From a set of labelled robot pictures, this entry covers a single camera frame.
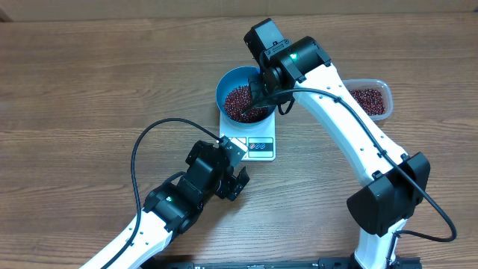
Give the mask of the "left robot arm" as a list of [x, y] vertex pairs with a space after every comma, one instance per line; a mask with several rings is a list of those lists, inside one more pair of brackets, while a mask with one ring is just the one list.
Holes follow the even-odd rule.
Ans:
[[140, 214], [82, 267], [139, 268], [192, 227], [210, 198], [238, 198], [249, 176], [245, 168], [233, 172], [247, 152], [241, 138], [224, 137], [219, 146], [197, 141], [186, 159], [188, 169], [151, 191]]

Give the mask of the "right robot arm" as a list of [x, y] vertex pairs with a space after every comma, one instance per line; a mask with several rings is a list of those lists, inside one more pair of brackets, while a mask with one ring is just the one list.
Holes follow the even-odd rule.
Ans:
[[409, 156], [388, 138], [351, 96], [332, 60], [312, 37], [295, 43], [283, 37], [272, 19], [244, 36], [260, 66], [251, 77], [253, 107], [297, 102], [332, 137], [362, 188], [347, 199], [360, 227], [349, 258], [323, 258], [319, 265], [346, 268], [420, 268], [418, 258], [396, 255], [404, 226], [424, 198], [430, 163], [422, 153]]

